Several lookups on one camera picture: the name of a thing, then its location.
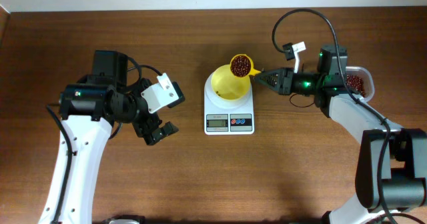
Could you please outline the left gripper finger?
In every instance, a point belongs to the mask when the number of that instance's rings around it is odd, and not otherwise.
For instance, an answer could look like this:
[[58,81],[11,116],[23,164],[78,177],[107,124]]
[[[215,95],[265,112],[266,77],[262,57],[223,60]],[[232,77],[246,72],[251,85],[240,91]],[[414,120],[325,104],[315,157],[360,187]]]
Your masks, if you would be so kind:
[[146,145],[155,145],[160,142],[165,137],[163,129],[161,127],[157,127],[152,131],[146,131],[143,134],[143,139]]
[[171,122],[167,122],[163,127],[161,127],[163,129],[163,132],[165,134],[165,137],[168,137],[170,135],[173,135],[174,133],[177,133],[179,131],[179,128],[176,127],[173,123]]

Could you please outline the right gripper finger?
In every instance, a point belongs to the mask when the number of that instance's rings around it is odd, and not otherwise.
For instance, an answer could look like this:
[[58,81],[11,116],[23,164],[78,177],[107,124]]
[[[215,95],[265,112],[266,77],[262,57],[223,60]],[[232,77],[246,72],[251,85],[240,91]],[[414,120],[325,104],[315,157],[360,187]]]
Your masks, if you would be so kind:
[[274,92],[278,92],[278,82],[275,77],[254,77],[254,81]]
[[258,73],[255,76],[255,79],[262,80],[262,81],[277,81],[279,76],[279,70],[273,69],[273,70],[264,70]]

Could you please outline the yellow measuring scoop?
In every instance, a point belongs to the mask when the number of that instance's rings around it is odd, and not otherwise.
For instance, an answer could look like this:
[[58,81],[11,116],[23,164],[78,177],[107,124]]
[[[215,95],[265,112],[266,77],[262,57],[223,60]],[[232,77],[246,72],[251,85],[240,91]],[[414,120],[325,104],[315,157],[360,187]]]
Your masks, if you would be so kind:
[[230,61],[230,71],[236,77],[246,77],[261,73],[254,68],[253,60],[246,54],[237,54]]

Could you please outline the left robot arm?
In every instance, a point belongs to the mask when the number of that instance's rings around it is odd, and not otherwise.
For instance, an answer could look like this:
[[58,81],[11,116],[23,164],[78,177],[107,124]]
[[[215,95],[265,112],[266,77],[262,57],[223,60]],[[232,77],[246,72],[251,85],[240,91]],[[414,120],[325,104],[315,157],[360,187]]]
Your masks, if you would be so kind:
[[131,85],[131,67],[144,65],[118,51],[96,50],[90,74],[66,86],[59,112],[48,107],[60,130],[59,152],[40,223],[91,223],[97,176],[103,151],[122,125],[132,124],[136,135],[155,145],[178,128],[163,123],[157,111],[185,99],[177,82],[166,73],[157,83],[142,76]]

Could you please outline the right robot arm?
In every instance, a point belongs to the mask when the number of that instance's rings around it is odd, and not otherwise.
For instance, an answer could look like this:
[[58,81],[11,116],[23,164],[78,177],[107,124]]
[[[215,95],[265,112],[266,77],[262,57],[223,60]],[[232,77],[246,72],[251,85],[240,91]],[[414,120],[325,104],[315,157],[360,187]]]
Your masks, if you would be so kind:
[[313,95],[322,113],[360,144],[355,195],[326,212],[322,223],[395,223],[426,206],[426,132],[405,129],[373,109],[346,84],[346,50],[321,48],[318,70],[297,67],[262,71],[254,80],[280,95]]

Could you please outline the pale yellow bowl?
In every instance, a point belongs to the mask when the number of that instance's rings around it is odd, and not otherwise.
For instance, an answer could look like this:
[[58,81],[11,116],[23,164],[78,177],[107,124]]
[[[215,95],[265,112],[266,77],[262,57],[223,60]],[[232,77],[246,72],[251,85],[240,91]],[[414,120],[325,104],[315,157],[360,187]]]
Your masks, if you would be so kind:
[[250,78],[236,77],[230,65],[217,68],[211,77],[213,92],[222,99],[235,101],[241,99],[250,90]]

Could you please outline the white digital kitchen scale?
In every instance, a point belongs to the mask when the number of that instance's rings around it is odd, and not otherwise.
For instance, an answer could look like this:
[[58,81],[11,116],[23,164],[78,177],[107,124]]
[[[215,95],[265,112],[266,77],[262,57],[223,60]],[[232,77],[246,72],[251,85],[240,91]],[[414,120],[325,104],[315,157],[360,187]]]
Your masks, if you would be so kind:
[[251,135],[255,131],[252,85],[240,99],[227,100],[214,91],[208,77],[204,87],[203,130],[206,135]]

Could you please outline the red beans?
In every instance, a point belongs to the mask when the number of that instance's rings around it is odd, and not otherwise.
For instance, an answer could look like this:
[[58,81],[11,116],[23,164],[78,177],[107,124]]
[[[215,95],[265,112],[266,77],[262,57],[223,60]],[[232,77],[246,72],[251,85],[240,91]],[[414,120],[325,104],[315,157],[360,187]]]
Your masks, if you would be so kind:
[[366,96],[366,92],[364,89],[364,81],[361,77],[357,75],[347,75],[346,85],[350,89],[354,90],[357,94],[360,94],[363,97]]

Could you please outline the clear plastic container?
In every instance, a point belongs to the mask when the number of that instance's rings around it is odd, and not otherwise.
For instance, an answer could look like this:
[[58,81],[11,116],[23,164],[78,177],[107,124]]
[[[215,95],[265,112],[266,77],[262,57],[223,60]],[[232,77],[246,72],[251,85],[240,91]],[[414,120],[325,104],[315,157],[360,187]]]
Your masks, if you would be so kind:
[[347,66],[346,67],[346,74],[347,75],[357,75],[363,80],[363,88],[365,90],[364,100],[366,102],[369,102],[374,94],[375,94],[375,87],[374,87],[374,81],[370,74],[370,72],[363,68],[358,66]]

